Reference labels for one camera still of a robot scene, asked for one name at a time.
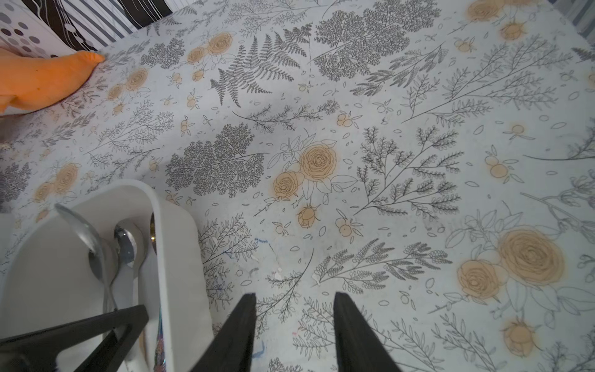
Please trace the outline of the iridescent gold spoon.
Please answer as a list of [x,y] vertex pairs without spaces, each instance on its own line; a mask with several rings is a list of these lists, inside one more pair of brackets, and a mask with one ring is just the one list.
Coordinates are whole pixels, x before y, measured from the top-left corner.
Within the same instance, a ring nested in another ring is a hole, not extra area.
[[154,352],[154,372],[165,372],[166,368],[166,360],[165,360],[165,350],[164,350],[164,334],[163,334],[163,326],[159,325],[158,333],[156,337],[156,348]]

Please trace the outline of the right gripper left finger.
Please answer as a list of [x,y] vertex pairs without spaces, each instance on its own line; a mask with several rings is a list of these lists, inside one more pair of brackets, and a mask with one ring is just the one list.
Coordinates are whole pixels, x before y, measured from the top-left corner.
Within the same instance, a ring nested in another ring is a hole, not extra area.
[[257,312],[255,294],[244,294],[192,371],[250,371]]

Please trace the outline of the white rectangular storage box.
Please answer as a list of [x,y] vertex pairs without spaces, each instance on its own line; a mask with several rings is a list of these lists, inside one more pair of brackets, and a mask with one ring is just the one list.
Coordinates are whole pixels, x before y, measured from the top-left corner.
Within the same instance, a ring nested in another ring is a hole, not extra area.
[[[150,320],[147,350],[164,334],[167,370],[188,371],[208,348],[212,316],[206,294],[198,230],[189,212],[148,184],[120,180],[72,206],[111,240],[116,224],[131,219],[156,243],[139,272],[139,301]],[[103,289],[88,263],[88,250],[68,224],[51,212],[19,244],[1,289],[1,335],[19,335],[97,316]]]

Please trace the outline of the silver white handled spoon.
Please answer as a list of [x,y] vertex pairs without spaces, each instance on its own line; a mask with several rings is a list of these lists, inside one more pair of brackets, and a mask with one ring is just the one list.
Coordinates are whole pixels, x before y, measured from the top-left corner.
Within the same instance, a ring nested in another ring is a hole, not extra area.
[[112,284],[119,272],[116,248],[108,240],[100,237],[94,226],[79,213],[61,204],[55,204],[54,208],[89,249],[88,261],[91,271],[104,287],[104,312],[116,311],[118,305],[112,291]]

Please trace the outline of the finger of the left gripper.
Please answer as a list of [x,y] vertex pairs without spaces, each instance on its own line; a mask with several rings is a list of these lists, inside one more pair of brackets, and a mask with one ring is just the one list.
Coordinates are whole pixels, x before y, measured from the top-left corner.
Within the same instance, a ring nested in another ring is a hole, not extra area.
[[100,316],[1,340],[2,371],[56,371],[57,356],[96,336],[108,336],[76,367],[77,371],[117,371],[149,320],[136,305]]

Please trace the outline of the long silver spoon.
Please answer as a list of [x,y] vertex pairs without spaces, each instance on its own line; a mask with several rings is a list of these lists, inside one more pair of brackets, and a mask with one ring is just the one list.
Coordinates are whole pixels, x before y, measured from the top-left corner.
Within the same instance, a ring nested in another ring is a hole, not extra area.
[[123,219],[116,224],[114,237],[120,263],[133,271],[132,306],[139,305],[139,272],[147,256],[143,233],[133,220]]

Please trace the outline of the wooden handled silver spoon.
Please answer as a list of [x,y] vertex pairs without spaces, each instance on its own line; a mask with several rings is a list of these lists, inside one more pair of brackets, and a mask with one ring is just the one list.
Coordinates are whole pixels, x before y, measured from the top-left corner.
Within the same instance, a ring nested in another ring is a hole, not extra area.
[[156,249],[156,225],[155,225],[155,215],[152,213],[150,216],[150,243],[153,248],[153,252],[157,254]]

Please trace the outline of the orange plush toy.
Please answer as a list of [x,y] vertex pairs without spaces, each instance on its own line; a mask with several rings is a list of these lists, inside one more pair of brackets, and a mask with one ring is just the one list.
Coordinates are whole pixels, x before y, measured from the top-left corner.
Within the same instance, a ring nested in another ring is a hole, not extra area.
[[78,51],[50,59],[1,50],[1,114],[10,108],[37,111],[75,93],[105,57]]

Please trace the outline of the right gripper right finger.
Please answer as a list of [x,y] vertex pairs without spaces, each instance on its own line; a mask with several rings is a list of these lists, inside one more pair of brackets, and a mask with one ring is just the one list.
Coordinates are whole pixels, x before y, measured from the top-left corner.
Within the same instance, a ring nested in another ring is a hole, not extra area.
[[336,292],[333,322],[338,371],[401,372],[347,293]]

